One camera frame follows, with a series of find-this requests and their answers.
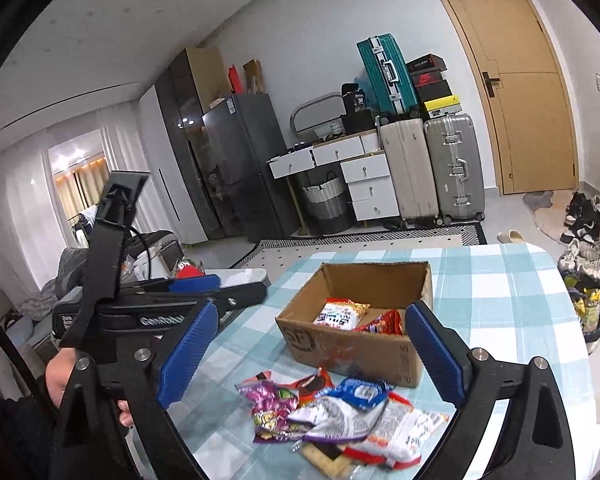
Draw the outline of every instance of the teal suitcase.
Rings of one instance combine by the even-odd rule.
[[[360,41],[358,50],[380,110],[409,114],[410,108],[418,105],[418,97],[394,37],[391,34],[373,36]]]

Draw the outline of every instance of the checkered tablecloth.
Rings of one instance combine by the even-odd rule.
[[[292,359],[274,319],[322,262],[425,260],[432,269],[435,314],[470,348],[485,348],[503,361],[526,364],[536,355],[549,361],[570,420],[577,478],[589,477],[597,454],[591,443],[595,440],[591,435],[595,432],[596,404],[578,320],[551,257],[530,244],[507,244],[316,253],[288,270],[271,285],[263,305],[248,308],[213,341],[183,401],[170,408],[184,441],[212,480],[322,478],[304,458],[290,451],[290,444],[252,443],[251,406],[237,395],[234,384],[262,370],[273,370],[288,382],[312,372]],[[440,399],[426,371],[417,388],[398,388],[398,392],[418,408],[454,411]],[[483,473],[507,402],[497,402],[466,478],[480,478]],[[442,431],[427,442],[423,462],[440,434]],[[367,467],[354,480],[408,480],[417,470],[385,472]]]

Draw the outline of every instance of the wooden door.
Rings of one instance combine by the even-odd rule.
[[[479,78],[502,192],[576,187],[564,81],[529,0],[443,3]]]

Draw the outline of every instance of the blue gripper pad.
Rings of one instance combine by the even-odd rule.
[[[208,302],[160,369],[160,385],[156,397],[165,410],[172,402],[182,400],[184,391],[217,330],[218,311],[213,303]]]
[[[430,314],[435,320],[439,326],[438,330],[447,329],[440,324],[430,310],[427,314],[423,313],[424,309],[429,310],[429,307],[421,301],[407,307],[404,311],[405,330],[440,397],[445,402],[451,402],[457,408],[464,401],[462,368],[443,343],[442,337],[444,336],[438,335],[427,319],[427,314]]]
[[[208,274],[206,276],[196,276],[195,278],[182,278],[173,280],[169,285],[169,292],[209,292],[220,288],[220,276]]]

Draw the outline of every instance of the black sleeve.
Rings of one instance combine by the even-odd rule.
[[[0,433],[32,479],[48,478],[53,427],[32,397],[0,398]]]

